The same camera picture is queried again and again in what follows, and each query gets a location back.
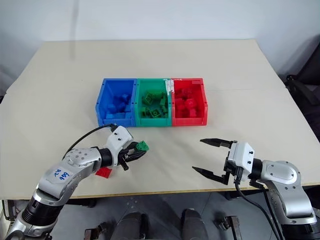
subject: plastic bin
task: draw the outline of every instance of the plastic bin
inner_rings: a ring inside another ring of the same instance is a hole
[[[162,78],[137,79],[134,102],[137,127],[171,126],[171,92],[167,91],[166,80],[169,81]]]
[[[172,126],[207,125],[208,103],[202,78],[173,78]]]
[[[105,78],[95,105],[99,126],[135,127],[136,78]]]

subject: black cable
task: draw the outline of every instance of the black cable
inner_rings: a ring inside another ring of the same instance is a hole
[[[13,237],[18,238],[18,240],[25,240],[25,235],[20,230],[13,231],[4,240],[11,240]]]
[[[114,126],[115,126],[114,124],[105,124],[105,125],[99,126],[99,127],[95,128],[95,129],[91,130],[90,132],[86,133],[85,135],[83,135],[82,137],[80,137],[74,144],[72,144],[71,147],[69,147],[69,149],[68,149],[68,150],[65,152],[65,154],[63,155],[63,158],[62,158],[62,159],[65,158],[65,156],[67,155],[67,153],[68,153],[69,151],[71,151],[71,150],[75,147],[75,145],[77,145],[78,143],[80,143],[83,139],[85,139],[86,137],[88,137],[90,134],[92,134],[92,133],[94,133],[95,131],[98,131],[98,130],[100,130],[100,129],[107,128],[107,127],[113,128]]]
[[[278,232],[278,235],[280,237],[280,240],[284,240],[284,238],[282,237],[282,232],[281,232],[281,230],[279,228],[279,224],[277,223],[276,216],[274,215],[274,211],[271,208],[270,201],[269,201],[269,198],[268,198],[268,195],[267,195],[267,190],[265,188],[263,188],[263,195],[264,195],[264,199],[265,199],[266,205],[268,206],[268,209],[270,211],[271,217],[273,219],[274,225],[276,227],[276,230]]]
[[[260,204],[256,203],[255,201],[252,201],[252,200],[250,200],[249,198],[247,198],[247,197],[243,194],[243,192],[240,190],[238,183],[235,183],[234,185],[235,185],[236,191],[239,193],[239,195],[240,195],[241,197],[243,197],[244,200],[246,200],[248,203],[251,203],[252,205],[256,206],[257,208],[259,208],[259,209],[261,210],[261,212],[264,214],[265,218],[268,220],[268,222],[269,222],[269,224],[270,224],[270,227],[271,227],[271,229],[272,229],[272,231],[273,231],[276,239],[277,239],[277,240],[281,240],[281,239],[279,238],[279,236],[278,236],[278,233],[277,233],[277,231],[276,231],[276,229],[275,229],[275,226],[273,225],[270,217],[268,216],[268,213],[264,210],[264,208],[263,208]]]

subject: red block on table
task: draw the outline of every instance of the red block on table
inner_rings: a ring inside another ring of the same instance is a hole
[[[95,175],[98,175],[98,176],[101,176],[101,177],[104,177],[107,179],[107,178],[109,178],[111,171],[112,171],[112,169],[110,169],[110,168],[102,167],[95,173]]]
[[[187,109],[194,109],[197,106],[197,101],[193,98],[190,98],[185,100],[184,105]]]
[[[202,78],[172,78],[172,126],[207,125],[208,102]]]

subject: blue block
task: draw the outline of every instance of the blue block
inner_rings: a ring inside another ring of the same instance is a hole
[[[117,108],[114,104],[108,104],[107,107],[107,112],[111,113],[111,114],[115,114],[117,112]]]
[[[136,89],[136,78],[105,78],[95,105],[98,125],[135,127]]]
[[[114,115],[115,119],[124,119],[126,117],[126,113],[125,112],[118,112]]]
[[[124,102],[122,102],[118,106],[116,106],[118,113],[123,113],[125,111],[125,108],[126,108],[126,104]]]
[[[125,105],[124,112],[125,113],[130,113],[131,112],[131,105]]]
[[[106,119],[113,119],[113,118],[114,118],[114,115],[113,115],[113,114],[106,114],[106,115],[105,115],[105,118],[106,118]]]

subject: floor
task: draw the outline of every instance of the floor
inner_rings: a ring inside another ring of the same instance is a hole
[[[267,210],[262,193],[248,197]],[[20,201],[18,209],[25,204]],[[53,240],[82,240],[85,229],[95,228],[102,222],[116,223],[127,213],[139,211],[148,214],[153,239],[179,240],[180,217],[186,208],[194,208],[201,214],[210,240],[233,240],[231,229],[220,230],[214,224],[214,220],[230,215],[238,216],[242,239],[276,239],[264,215],[255,206],[241,198],[227,200],[224,193],[218,192],[100,198],[94,208],[66,205],[51,235]]]

